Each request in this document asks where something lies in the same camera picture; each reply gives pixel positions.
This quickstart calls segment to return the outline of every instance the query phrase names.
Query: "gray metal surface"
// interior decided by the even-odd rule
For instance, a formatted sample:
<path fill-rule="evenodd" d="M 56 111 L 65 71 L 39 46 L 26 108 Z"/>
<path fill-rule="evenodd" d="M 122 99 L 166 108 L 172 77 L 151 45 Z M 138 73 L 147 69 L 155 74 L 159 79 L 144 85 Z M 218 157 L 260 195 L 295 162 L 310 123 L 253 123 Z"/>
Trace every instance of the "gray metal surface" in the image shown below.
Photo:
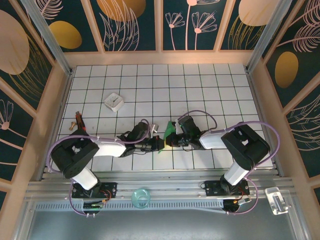
<path fill-rule="evenodd" d="M 36 211 L 28 240 L 291 240 L 289 215 L 275 216 L 262 199 L 248 214 L 197 210 L 106 211 L 96 218 Z"/>
<path fill-rule="evenodd" d="M 269 42 L 277 31 L 279 25 L 281 24 L 283 17 L 286 15 L 291 2 L 292 0 L 281 0 L 278 2 L 278 5 L 276 6 L 275 11 L 271 16 L 269 23 L 265 26 L 246 65 L 248 73 L 251 73 L 260 61 L 262 54 L 264 53 Z"/>

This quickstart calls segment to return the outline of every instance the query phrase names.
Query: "leaf illustration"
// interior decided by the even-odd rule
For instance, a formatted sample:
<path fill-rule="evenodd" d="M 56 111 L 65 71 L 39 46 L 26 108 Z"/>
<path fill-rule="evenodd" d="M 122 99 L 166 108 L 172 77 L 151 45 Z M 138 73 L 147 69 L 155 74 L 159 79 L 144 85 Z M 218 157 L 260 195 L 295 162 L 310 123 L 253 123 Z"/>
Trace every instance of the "leaf illustration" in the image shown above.
<path fill-rule="evenodd" d="M 302 16 L 309 26 L 320 24 L 320 0 L 309 0 Z"/>
<path fill-rule="evenodd" d="M 64 7 L 62 0 L 35 0 L 44 19 L 53 20 Z"/>

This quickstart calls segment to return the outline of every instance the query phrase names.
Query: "cable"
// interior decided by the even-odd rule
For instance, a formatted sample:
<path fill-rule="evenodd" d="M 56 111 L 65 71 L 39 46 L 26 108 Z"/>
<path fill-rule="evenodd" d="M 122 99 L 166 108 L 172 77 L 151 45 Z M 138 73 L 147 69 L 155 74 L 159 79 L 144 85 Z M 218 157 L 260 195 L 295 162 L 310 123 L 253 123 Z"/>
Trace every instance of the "cable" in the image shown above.
<path fill-rule="evenodd" d="M 258 187 L 257 187 L 257 185 L 256 185 L 251 179 L 249 179 L 249 178 L 245 178 L 245 179 L 248 180 L 250 183 L 252 183 L 252 185 L 253 185 L 254 188 L 255 188 L 256 199 L 255 199 L 255 202 L 254 202 L 253 206 L 250 207 L 248 210 L 242 211 L 242 212 L 228 212 L 228 211 L 227 211 L 227 214 L 230 214 L 230 215 L 247 214 L 247 213 L 249 213 L 250 211 L 252 211 L 252 210 L 256 207 L 256 205 L 257 205 L 257 203 L 258 203 Z"/>
<path fill-rule="evenodd" d="M 278 152 L 278 150 L 279 150 L 279 148 L 280 148 L 280 136 L 279 136 L 279 133 L 277 132 L 277 130 L 276 130 L 273 126 L 271 126 L 269 123 L 266 123 L 266 122 L 263 122 L 263 121 L 245 121 L 245 122 L 239 122 L 238 124 L 233 125 L 233 126 L 231 126 L 231 127 L 228 127 L 228 128 L 226 128 L 226 129 L 216 130 L 216 131 L 210 131 L 210 130 L 209 130 L 209 131 L 210 131 L 211 133 L 213 133 L 213 134 L 219 134 L 219 133 L 223 133 L 223 132 L 230 132 L 231 130 L 235 129 L 236 127 L 243 126 L 243 125 L 247 125 L 247 124 L 260 124 L 260 125 L 264 125 L 264 126 L 270 128 L 270 129 L 274 132 L 274 134 L 275 134 L 275 136 L 276 136 L 277 145 L 276 145 L 276 148 L 275 148 L 275 150 L 273 151 L 272 154 L 270 154 L 266 159 L 264 159 L 264 160 L 260 161 L 259 163 L 257 163 L 257 165 L 255 165 L 254 168 L 251 169 L 244 177 L 249 176 L 249 174 L 250 174 L 256 167 L 258 167 L 259 165 L 261 165 L 261 164 L 263 164 L 264 162 L 268 161 L 269 159 L 273 158 L 273 157 L 277 154 L 277 152 Z"/>
<path fill-rule="evenodd" d="M 214 121 L 215 127 L 210 128 L 209 131 L 210 131 L 210 130 L 213 130 L 213 129 L 216 129 L 216 128 L 218 127 L 218 124 L 217 124 L 217 121 L 215 120 L 215 118 L 214 118 L 211 114 L 207 113 L 206 111 L 202 111 L 202 110 L 191 110 L 191 111 L 188 111 L 188 112 L 186 112 L 185 114 L 183 114 L 181 117 L 179 117 L 178 120 L 180 120 L 180 119 L 182 119 L 184 116 L 186 116 L 186 115 L 188 115 L 188 114 L 190 114 L 190 113 L 194 113 L 194 112 L 199 112 L 199 113 L 206 114 L 206 115 L 208 115 L 208 116 Z"/>
<path fill-rule="evenodd" d="M 140 138 L 139 140 L 135 140 L 135 141 L 121 141 L 120 139 L 118 138 L 104 138 L 104 137 L 98 137 L 98 136 L 87 136 L 87 135 L 70 135 L 70 136 L 65 136 L 61 139 L 59 139 L 58 141 L 56 141 L 48 150 L 47 154 L 46 154 L 46 159 L 45 159 L 45 163 L 47 165 L 47 167 L 49 168 L 49 170 L 52 172 L 52 173 L 56 173 L 56 174 L 60 174 L 61 172 L 58 171 L 58 170 L 55 170 L 52 168 L 52 166 L 50 165 L 50 159 L 51 159 L 51 153 L 52 151 L 54 150 L 54 148 L 62 143 L 63 141 L 65 140 L 68 140 L 68 139 L 90 139 L 90 140 L 93 140 L 93 141 L 96 141 L 96 140 L 99 140 L 99 141 L 102 141 L 102 142 L 106 142 L 106 143 L 120 143 L 120 144 L 136 144 L 136 143 L 139 143 L 141 141 L 143 141 L 148 135 L 149 135 L 149 132 L 150 132 L 150 125 L 149 125 L 149 122 L 148 120 L 146 119 L 142 119 L 142 121 L 145 121 L 148 128 L 147 128 L 147 131 L 145 132 L 145 134 L 142 136 L 142 138 Z"/>

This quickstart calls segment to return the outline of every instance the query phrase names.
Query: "flower illustration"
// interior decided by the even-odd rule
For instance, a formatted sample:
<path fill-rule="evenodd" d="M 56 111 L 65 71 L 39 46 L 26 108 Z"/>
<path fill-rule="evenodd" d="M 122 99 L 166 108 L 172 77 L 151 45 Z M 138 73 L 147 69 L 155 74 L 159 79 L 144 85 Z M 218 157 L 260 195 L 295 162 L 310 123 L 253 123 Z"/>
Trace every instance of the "flower illustration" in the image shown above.
<path fill-rule="evenodd" d="M 9 130 L 9 131 L 13 132 L 14 134 L 26 139 L 25 136 L 23 136 L 20 133 L 17 133 L 16 131 L 14 131 L 10 128 L 10 121 L 11 121 L 13 112 L 14 112 L 14 104 L 10 101 L 7 101 L 7 103 L 5 104 L 5 101 L 0 99 L 0 131 L 1 130 L 3 130 L 3 131 Z M 22 147 L 15 145 L 15 144 L 8 142 L 8 141 L 1 139 L 1 138 L 0 138 L 0 142 L 4 143 L 6 145 L 9 145 L 13 148 L 19 149 L 19 150 L 23 149 Z M 16 163 L 6 163 L 6 162 L 0 162 L 0 164 L 16 165 Z"/>
<path fill-rule="evenodd" d="M 190 8 L 196 5 L 215 4 L 218 2 L 220 2 L 220 0 L 186 0 L 186 3 L 189 5 L 189 7 L 188 7 L 188 12 L 186 14 L 185 50 L 188 50 L 188 26 L 189 26 Z"/>
<path fill-rule="evenodd" d="M 168 23 L 169 28 L 170 28 L 173 50 L 176 50 L 174 37 L 173 37 L 173 34 L 172 34 L 172 29 L 173 28 L 182 27 L 182 26 L 184 26 L 186 24 L 186 22 L 183 21 L 183 17 L 181 15 L 181 12 L 173 13 L 172 15 L 171 15 L 171 13 L 168 12 L 168 13 L 165 14 L 165 19 L 166 19 L 166 22 Z"/>
<path fill-rule="evenodd" d="M 214 24 L 215 12 L 206 13 L 204 12 L 199 18 L 199 12 L 192 14 L 192 24 L 195 32 L 194 50 L 197 50 L 197 37 L 198 34 L 208 33 L 217 30 L 217 24 Z"/>

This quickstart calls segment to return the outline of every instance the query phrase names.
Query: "yellow oval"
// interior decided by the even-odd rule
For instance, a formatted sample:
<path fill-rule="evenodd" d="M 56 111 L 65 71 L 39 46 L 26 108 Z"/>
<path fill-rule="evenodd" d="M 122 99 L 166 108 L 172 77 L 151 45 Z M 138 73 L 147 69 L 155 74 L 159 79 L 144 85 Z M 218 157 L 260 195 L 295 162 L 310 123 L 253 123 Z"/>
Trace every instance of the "yellow oval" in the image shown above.
<path fill-rule="evenodd" d="M 280 88 L 287 88 L 295 80 L 298 73 L 299 62 L 297 56 L 285 51 L 275 64 L 275 82 Z"/>
<path fill-rule="evenodd" d="M 266 25 L 280 0 L 241 0 L 239 18 L 248 26 Z"/>
<path fill-rule="evenodd" d="M 146 0 L 96 0 L 102 12 L 115 21 L 124 22 L 131 21 L 132 16 L 126 14 L 126 5 L 130 13 L 130 9 L 135 14 L 135 17 L 140 17 L 146 9 Z"/>
<path fill-rule="evenodd" d="M 24 28 L 10 14 L 0 10 L 0 69 L 22 73 L 29 61 L 29 41 Z"/>
<path fill-rule="evenodd" d="M 55 21 L 49 26 L 58 44 L 66 49 L 76 49 L 82 44 L 80 32 L 66 21 Z"/>

